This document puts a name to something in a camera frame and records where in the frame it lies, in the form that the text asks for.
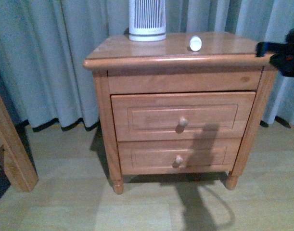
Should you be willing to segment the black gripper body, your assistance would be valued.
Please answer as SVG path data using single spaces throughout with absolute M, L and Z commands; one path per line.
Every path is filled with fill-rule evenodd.
M 294 77 L 294 28 L 285 37 L 285 43 L 259 42 L 256 57 L 264 57 L 267 52 L 274 53 L 269 63 L 284 77 Z

